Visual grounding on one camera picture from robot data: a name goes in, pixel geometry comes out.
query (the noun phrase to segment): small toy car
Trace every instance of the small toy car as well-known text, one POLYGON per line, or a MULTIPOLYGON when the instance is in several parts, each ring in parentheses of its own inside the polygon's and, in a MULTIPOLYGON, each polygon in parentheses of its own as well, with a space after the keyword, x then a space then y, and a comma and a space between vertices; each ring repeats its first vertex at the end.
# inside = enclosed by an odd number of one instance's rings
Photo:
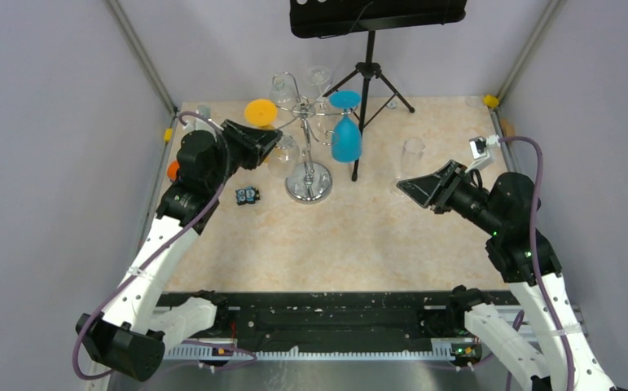
POLYGON ((261 199, 261 193, 253 186, 239 189, 237 192, 237 205, 255 204, 261 199))

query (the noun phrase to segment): chrome base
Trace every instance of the chrome base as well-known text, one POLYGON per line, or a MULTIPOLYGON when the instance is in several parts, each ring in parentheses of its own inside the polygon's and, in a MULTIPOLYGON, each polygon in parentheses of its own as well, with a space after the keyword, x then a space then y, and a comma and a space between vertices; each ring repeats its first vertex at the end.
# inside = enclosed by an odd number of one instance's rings
POLYGON ((302 204, 316 204, 323 201, 331 193, 333 178, 331 172, 323 165, 313 163, 314 175, 311 183, 305 182, 306 170, 304 163, 294 169, 294 173, 285 179, 285 189, 290 197, 302 204))

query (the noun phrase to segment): black music stand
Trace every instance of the black music stand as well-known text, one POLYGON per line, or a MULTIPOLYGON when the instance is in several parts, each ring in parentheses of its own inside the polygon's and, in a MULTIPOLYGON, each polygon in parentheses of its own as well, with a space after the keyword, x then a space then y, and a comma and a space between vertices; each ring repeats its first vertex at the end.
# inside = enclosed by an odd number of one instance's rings
MULTIPOLYGON (((384 76, 380 64, 373 62, 376 30, 459 22, 464 19, 466 3, 467 0, 308 0, 299 4, 298 0, 290 0, 290 25, 292 33, 300 38, 327 38, 369 32, 365 61, 357 63, 347 77, 324 95, 338 91, 347 81, 361 74, 364 78, 362 105, 359 116, 356 113, 354 115, 359 120, 359 130, 363 134, 364 128, 396 96, 407 106, 407 110, 415 112, 415 108, 384 76), (373 77, 381 79, 393 95, 366 121, 369 82, 373 77)), ((359 160, 356 160, 352 171, 353 182, 357 181, 358 170, 359 160)))

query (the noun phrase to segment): metal wine glass holder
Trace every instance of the metal wine glass holder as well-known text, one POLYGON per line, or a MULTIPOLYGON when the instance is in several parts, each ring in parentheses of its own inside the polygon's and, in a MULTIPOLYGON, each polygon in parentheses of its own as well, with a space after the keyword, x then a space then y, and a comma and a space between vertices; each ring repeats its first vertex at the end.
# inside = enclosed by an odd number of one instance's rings
POLYGON ((286 125, 296 120, 300 121, 305 140, 305 146, 303 148, 304 159, 300 164, 296 165, 292 175, 285 179, 285 189, 290 197, 297 202, 302 204, 316 204, 324 200, 331 193, 333 178, 330 170, 312 159, 311 139, 313 138, 317 143, 323 145, 330 146, 331 143, 321 141, 316 137, 316 134, 311 130, 309 118, 312 116, 343 116, 352 112, 353 109, 343 112, 316 112, 314 104, 320 99, 323 99, 323 95, 327 92, 328 88, 330 88, 330 85, 315 101, 311 102, 304 95, 300 94, 296 78, 291 73, 276 73, 272 81, 275 81, 276 77, 281 77, 282 75, 287 75, 292 79, 296 92, 296 103, 291 108, 284 108, 278 105, 276 105, 276 107, 292 114, 292 121, 288 122, 286 125))

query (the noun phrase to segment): tabletop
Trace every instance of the tabletop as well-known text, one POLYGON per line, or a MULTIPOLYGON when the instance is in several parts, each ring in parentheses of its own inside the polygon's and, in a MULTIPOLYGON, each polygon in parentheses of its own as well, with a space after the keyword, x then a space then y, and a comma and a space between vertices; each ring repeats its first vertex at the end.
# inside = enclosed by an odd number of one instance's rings
MULTIPOLYGON (((388 292, 450 290, 460 284, 505 289, 486 255, 485 232, 457 213, 434 215, 391 192, 405 140, 421 138, 426 145, 420 174, 430 174, 450 159, 469 165, 468 140, 494 133, 488 110, 468 106, 464 97, 408 100, 414 114, 402 105, 385 109, 364 130, 357 182, 350 180, 351 165, 333 160, 330 147, 313 141, 313 160, 325 165, 333 180, 331 194, 318 204, 292 200, 284 180, 271 175, 266 164, 239 170, 165 289, 388 292), (238 206, 235 191, 248 186, 260 190, 261 200, 238 206)), ((370 99, 368 111, 375 112, 384 102, 370 99)), ((207 104, 217 123, 231 119, 246 124, 247 103, 184 103, 182 110, 207 104)), ((283 131, 304 146, 299 123, 283 131)), ((184 134, 178 125, 167 164, 175 159, 184 134)), ((482 172, 484 186, 490 189, 505 170, 496 152, 494 163, 482 172)), ((169 184, 165 177, 161 191, 169 184)))

